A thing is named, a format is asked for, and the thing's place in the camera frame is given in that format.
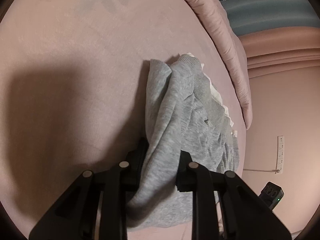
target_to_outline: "power cord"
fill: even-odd
[[[250,169],[243,169],[244,171],[263,171],[263,172],[277,172],[279,173],[280,170],[270,170],[270,171],[266,171],[266,170],[250,170]]]

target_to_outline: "gray cloth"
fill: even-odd
[[[170,66],[150,61],[146,135],[149,149],[140,188],[127,205],[129,228],[192,220],[192,193],[175,187],[181,150],[211,171],[235,171],[239,164],[237,140],[224,108],[212,98],[200,61],[186,54]]]

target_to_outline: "bed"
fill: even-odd
[[[246,55],[219,1],[204,1],[14,0],[0,23],[0,201],[25,237],[84,169],[135,149],[152,58],[191,52],[204,63],[238,131],[241,176],[252,120]],[[129,239],[188,232],[190,223]]]

